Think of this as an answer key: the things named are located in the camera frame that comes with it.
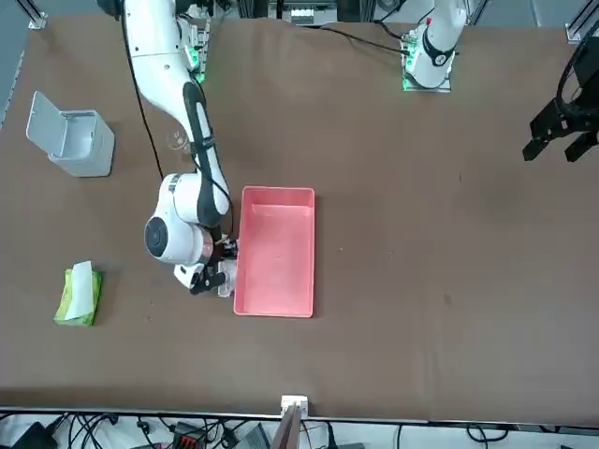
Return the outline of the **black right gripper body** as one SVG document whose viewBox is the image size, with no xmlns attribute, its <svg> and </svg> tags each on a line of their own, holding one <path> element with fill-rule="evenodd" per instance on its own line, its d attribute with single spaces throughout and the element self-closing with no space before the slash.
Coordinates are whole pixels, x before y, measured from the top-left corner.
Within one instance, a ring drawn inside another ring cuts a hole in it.
<svg viewBox="0 0 599 449">
<path fill-rule="evenodd" d="M 210 265 L 217 265 L 222 260 L 236 260 L 238 257 L 238 240 L 232 235 L 222 232 L 220 226 L 208 229 L 212 237 L 212 255 Z"/>
</svg>

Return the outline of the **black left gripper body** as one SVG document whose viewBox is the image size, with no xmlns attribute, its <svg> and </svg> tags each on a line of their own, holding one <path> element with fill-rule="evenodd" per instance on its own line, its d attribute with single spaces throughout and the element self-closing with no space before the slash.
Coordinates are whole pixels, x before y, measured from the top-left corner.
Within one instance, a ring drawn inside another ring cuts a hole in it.
<svg viewBox="0 0 599 449">
<path fill-rule="evenodd" d="M 565 102 L 562 91 L 574 72 L 578 95 Z M 566 64 L 559 81 L 559 113 L 565 134 L 585 130 L 598 124 L 598 40 L 580 43 Z"/>
</svg>

